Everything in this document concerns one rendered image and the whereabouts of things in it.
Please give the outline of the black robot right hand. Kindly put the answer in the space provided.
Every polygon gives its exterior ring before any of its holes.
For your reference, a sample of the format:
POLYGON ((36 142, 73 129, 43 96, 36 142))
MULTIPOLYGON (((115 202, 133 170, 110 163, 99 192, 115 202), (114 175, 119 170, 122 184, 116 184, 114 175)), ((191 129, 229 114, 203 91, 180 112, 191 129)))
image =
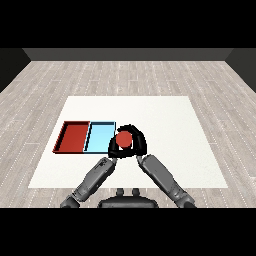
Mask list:
POLYGON ((135 150, 136 156, 143 156, 147 153, 147 143, 144 134, 138 130, 134 125, 124 125, 117 129, 118 133, 121 131, 128 131, 132 134, 132 148, 135 150))

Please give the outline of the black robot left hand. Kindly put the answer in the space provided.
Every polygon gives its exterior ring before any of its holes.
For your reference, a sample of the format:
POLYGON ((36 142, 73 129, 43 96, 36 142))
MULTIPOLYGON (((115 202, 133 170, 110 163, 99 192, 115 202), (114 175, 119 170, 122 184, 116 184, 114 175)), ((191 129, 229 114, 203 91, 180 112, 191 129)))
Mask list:
POLYGON ((135 155, 135 150, 131 147, 122 149, 116 143, 116 135, 110 140, 108 147, 108 156, 110 158, 126 158, 135 155))

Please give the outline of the small red can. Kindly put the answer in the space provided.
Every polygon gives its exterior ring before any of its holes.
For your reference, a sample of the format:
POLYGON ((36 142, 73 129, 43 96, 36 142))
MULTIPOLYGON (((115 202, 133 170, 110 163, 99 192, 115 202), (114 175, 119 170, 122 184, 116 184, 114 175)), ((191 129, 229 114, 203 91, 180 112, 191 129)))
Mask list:
POLYGON ((132 134, 128 131, 121 131, 116 135, 116 143, 122 149, 132 146, 132 134))

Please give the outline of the light blue shallow open box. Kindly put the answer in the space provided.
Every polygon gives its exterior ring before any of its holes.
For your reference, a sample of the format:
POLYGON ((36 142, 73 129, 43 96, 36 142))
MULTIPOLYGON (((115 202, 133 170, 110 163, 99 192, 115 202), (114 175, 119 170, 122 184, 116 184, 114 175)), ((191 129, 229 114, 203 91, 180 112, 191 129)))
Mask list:
POLYGON ((114 137, 114 121, 92 121, 84 143, 85 154, 107 154, 110 140, 114 137))

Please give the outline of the red shallow open box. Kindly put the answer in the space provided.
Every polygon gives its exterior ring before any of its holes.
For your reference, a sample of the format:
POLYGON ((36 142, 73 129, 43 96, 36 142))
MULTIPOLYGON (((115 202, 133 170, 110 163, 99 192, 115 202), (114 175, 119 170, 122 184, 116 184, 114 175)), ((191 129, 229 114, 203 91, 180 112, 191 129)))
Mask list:
POLYGON ((65 121, 53 148, 55 154, 83 154, 89 121, 65 121))

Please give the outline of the dark grey robot body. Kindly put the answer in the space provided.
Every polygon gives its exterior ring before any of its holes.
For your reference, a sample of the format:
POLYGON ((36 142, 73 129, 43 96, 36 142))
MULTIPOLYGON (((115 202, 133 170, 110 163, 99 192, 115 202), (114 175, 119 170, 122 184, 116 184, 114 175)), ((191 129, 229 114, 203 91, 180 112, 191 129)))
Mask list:
POLYGON ((125 196, 124 189, 118 188, 116 195, 101 200, 98 208, 158 208, 158 204, 155 200, 142 197, 138 188, 132 189, 131 196, 125 196))

